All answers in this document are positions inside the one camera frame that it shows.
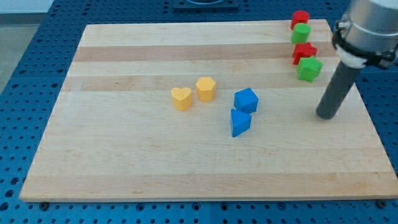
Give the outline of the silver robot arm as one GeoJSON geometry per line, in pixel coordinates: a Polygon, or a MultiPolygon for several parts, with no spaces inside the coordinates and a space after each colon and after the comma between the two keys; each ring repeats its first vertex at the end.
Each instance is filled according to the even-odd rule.
{"type": "Polygon", "coordinates": [[[332,43],[348,67],[391,67],[397,59],[397,0],[351,1],[335,24],[332,43]]]}

